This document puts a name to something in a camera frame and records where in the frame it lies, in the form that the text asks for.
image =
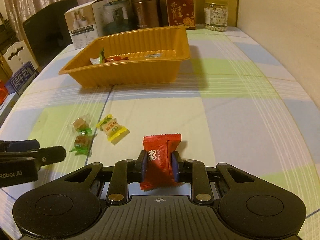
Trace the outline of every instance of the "jar with yellow lid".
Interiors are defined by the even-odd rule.
[[[227,30],[228,2],[226,0],[205,0],[205,28],[224,32]]]

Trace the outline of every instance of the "yellow lid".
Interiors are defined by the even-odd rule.
[[[227,0],[204,0],[205,3],[214,3],[217,5],[228,5]]]

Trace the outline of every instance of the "chair backrest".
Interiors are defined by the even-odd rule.
[[[16,73],[18,69],[20,69],[28,61],[31,62],[35,70],[39,67],[24,41],[15,42],[12,44],[3,56],[13,74]]]

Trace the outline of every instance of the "tablecloth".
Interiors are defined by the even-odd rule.
[[[58,75],[80,51],[67,47],[28,87],[0,139],[37,139],[41,147],[62,145],[68,153],[65,161],[42,168],[38,181],[0,189],[0,226],[12,238],[20,237],[12,206],[24,192],[88,163],[111,166],[136,159],[143,136],[181,133],[182,158],[212,167],[230,163],[298,195],[307,207],[300,236],[319,239],[318,108],[292,75],[239,29],[187,33],[191,59],[181,63],[175,83],[82,89],[69,75]],[[89,156],[75,156],[69,152],[74,135],[67,126],[88,113],[92,126],[111,113],[130,133],[114,146],[94,130]],[[164,190],[189,194],[190,185]],[[143,193],[138,184],[130,184],[129,191],[161,192]]]

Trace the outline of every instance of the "white cardboard box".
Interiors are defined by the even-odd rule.
[[[68,10],[64,16],[75,49],[84,48],[103,36],[103,0],[95,0]]]

